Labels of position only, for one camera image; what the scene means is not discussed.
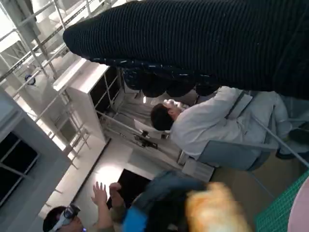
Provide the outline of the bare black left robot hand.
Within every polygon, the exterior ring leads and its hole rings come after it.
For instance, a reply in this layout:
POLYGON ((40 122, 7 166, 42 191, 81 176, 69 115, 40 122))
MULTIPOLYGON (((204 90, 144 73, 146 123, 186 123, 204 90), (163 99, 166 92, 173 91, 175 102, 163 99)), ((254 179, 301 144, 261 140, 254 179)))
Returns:
POLYGON ((179 171, 156 176, 132 203, 122 223, 123 232, 188 232, 185 202, 191 191, 206 183, 179 171))

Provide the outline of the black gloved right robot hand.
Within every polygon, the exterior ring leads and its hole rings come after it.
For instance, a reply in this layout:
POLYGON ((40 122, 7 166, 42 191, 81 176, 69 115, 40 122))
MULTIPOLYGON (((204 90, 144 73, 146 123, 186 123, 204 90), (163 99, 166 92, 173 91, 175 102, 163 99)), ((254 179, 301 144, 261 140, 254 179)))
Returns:
POLYGON ((141 0, 65 29, 92 62, 309 98, 306 0, 141 0))

